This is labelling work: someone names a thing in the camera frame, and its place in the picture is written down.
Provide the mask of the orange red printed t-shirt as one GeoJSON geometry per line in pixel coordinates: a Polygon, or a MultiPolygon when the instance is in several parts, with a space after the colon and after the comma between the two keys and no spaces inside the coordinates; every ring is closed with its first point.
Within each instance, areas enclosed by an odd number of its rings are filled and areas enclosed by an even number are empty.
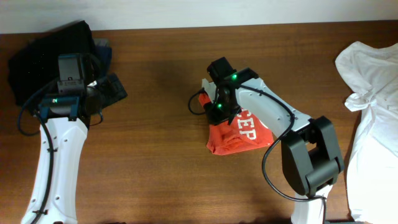
{"type": "Polygon", "coordinates": [[[271,130],[243,108],[231,124],[224,121],[219,125],[210,125],[206,146],[212,154],[225,156],[269,147],[273,142],[271,130]]]}

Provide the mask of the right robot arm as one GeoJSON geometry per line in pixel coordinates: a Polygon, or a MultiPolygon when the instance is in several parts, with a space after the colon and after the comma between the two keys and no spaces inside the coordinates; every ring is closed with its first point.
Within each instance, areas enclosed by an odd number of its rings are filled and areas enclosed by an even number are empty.
{"type": "Polygon", "coordinates": [[[204,79],[202,88],[210,97],[205,114],[210,124],[231,123],[247,109],[264,123],[276,140],[262,163],[280,144],[282,172],[295,192],[294,197],[270,187],[295,203],[292,223],[326,223],[326,201],[333,184],[345,169],[332,122],[296,110],[277,96],[250,68],[234,69],[226,58],[211,62],[207,68],[212,81],[204,79]]]}

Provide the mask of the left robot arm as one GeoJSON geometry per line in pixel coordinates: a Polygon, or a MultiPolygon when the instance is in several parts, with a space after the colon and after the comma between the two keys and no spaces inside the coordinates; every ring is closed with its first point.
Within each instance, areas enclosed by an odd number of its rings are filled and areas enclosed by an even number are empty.
{"type": "Polygon", "coordinates": [[[22,105],[40,123],[40,155],[34,188],[22,223],[76,223],[76,183],[83,145],[103,110],[126,98],[116,74],[104,75],[93,54],[58,56],[58,77],[22,105]]]}

